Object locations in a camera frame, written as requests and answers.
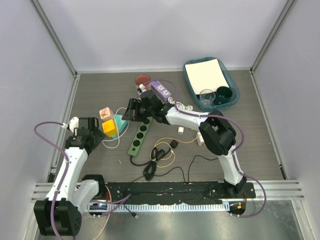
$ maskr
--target teal tray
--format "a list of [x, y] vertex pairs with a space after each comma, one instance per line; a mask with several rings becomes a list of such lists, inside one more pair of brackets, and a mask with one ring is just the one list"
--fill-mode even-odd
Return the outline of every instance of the teal tray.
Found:
[[184, 77], [186, 79], [186, 82], [188, 83], [189, 89], [190, 89], [190, 91], [191, 91], [191, 93], [193, 95], [193, 98], [194, 98], [196, 104], [199, 106], [199, 108], [201, 108], [204, 111], [223, 110], [223, 109], [229, 108], [230, 106], [236, 104], [238, 102], [238, 100], [239, 100], [239, 97], [240, 97], [240, 92], [239, 92], [239, 90], [238, 90], [238, 88], [237, 88], [237, 86], [235, 84], [235, 81], [231, 77], [229, 71], [226, 69], [226, 67], [222, 63], [222, 61], [220, 61], [218, 59], [218, 62], [219, 62], [221, 71], [223, 73], [223, 76], [224, 76], [226, 82], [228, 83], [229, 88], [232, 91], [232, 97], [231, 97], [229, 102], [224, 103], [224, 104], [220, 104], [220, 105], [204, 106], [204, 105], [201, 104], [201, 102], [199, 101], [199, 98], [197, 97], [197, 95], [195, 94], [195, 92], [194, 92], [194, 90], [193, 90], [193, 88], [191, 86], [191, 83], [190, 83], [190, 80], [188, 78], [188, 74], [187, 74], [185, 66], [186, 66], [186, 64], [197, 64], [197, 63], [202, 63], [202, 62], [206, 62], [206, 61], [210, 61], [210, 60], [214, 60], [214, 59], [217, 59], [217, 58], [215, 58], [215, 57], [205, 57], [205, 58], [201, 58], [201, 59], [197, 59], [197, 60], [187, 61], [183, 65], [183, 68], [182, 68]]

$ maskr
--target green power strip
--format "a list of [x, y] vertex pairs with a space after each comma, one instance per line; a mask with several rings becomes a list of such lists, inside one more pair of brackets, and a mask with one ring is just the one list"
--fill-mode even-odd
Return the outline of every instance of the green power strip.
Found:
[[136, 133], [136, 135], [134, 136], [134, 139], [131, 143], [131, 146], [128, 150], [128, 154], [136, 157], [139, 153], [139, 150], [142, 146], [142, 143], [144, 142], [144, 139], [146, 138], [147, 132], [149, 130], [149, 127], [151, 125], [153, 118], [152, 117], [148, 117], [146, 120], [144, 120], [139, 129], [138, 132]]

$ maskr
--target dark green mug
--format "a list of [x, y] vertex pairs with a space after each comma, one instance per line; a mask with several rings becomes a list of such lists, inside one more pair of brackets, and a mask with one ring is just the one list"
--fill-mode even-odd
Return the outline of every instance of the dark green mug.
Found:
[[230, 101], [231, 97], [232, 97], [231, 89], [227, 86], [220, 86], [216, 89], [215, 99], [213, 102], [215, 105], [226, 104]]

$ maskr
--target black mounting plate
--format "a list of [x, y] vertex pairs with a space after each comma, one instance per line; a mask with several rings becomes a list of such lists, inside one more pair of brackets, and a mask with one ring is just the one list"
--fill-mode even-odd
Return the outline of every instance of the black mounting plate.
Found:
[[[226, 184], [218, 181], [184, 182], [108, 182], [112, 201], [131, 197], [125, 202], [131, 205], [172, 205], [186, 203], [189, 205], [221, 204], [223, 199], [243, 199], [244, 193], [231, 196]], [[254, 185], [244, 184], [247, 199], [256, 197]]]

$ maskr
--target yellow cube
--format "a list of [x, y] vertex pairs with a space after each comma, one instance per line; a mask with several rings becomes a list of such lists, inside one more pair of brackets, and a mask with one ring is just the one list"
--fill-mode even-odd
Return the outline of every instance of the yellow cube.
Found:
[[112, 137], [114, 135], [116, 135], [117, 132], [117, 128], [116, 128], [116, 124], [114, 122], [113, 119], [110, 119], [106, 122], [102, 123], [102, 129], [103, 132], [108, 136], [108, 137]]

